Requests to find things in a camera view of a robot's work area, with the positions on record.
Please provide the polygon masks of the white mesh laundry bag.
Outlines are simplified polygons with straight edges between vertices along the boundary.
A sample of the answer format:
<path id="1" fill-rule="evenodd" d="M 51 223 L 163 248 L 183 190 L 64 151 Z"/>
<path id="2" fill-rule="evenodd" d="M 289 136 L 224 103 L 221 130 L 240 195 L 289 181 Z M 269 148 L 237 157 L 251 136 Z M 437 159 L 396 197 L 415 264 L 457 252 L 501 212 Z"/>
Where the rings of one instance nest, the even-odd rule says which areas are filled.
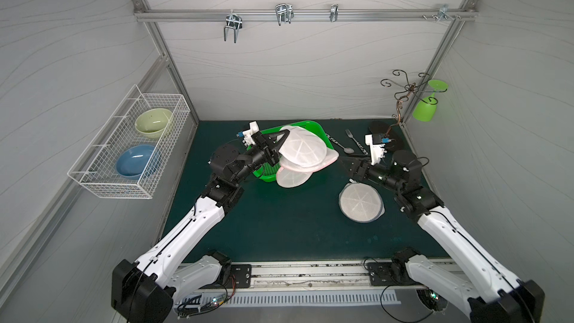
<path id="1" fill-rule="evenodd" d="M 367 224 L 378 220 L 385 207 L 378 191 L 364 183 L 349 183 L 339 194 L 339 208 L 351 221 Z"/>

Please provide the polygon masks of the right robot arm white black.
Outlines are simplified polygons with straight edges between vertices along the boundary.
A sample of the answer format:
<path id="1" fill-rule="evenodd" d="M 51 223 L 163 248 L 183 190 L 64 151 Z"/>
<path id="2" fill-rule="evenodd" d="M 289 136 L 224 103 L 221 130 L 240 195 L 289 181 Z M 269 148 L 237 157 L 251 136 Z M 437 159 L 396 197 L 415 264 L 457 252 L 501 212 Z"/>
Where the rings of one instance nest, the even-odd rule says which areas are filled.
<path id="1" fill-rule="evenodd" d="M 435 266 L 414 249 L 394 257 L 396 279 L 424 285 L 463 312 L 471 322 L 540 322 L 545 293 L 523 281 L 489 254 L 454 218 L 443 201 L 421 184 L 423 164 L 410 151 L 394 152 L 390 165 L 343 158 L 348 176 L 394 193 L 401 211 L 427 232 L 466 275 Z"/>

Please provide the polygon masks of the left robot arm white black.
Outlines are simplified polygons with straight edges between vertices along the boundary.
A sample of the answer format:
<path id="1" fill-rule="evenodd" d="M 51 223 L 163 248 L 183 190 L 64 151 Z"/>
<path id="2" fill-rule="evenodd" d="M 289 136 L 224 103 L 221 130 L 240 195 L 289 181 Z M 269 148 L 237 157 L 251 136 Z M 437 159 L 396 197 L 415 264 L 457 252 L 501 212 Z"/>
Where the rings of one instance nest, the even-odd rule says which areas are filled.
<path id="1" fill-rule="evenodd" d="M 243 136 L 248 142 L 245 152 L 232 144 L 213 152 L 209 182 L 188 214 L 136 261 L 122 260 L 113 270 L 111 306 L 128 322 L 163 322 L 176 302 L 226 279 L 230 264 L 221 254 L 205 255 L 185 268 L 180 265 L 234 208 L 244 192 L 242 182 L 264 164 L 278 163 L 289 131 L 246 131 Z"/>

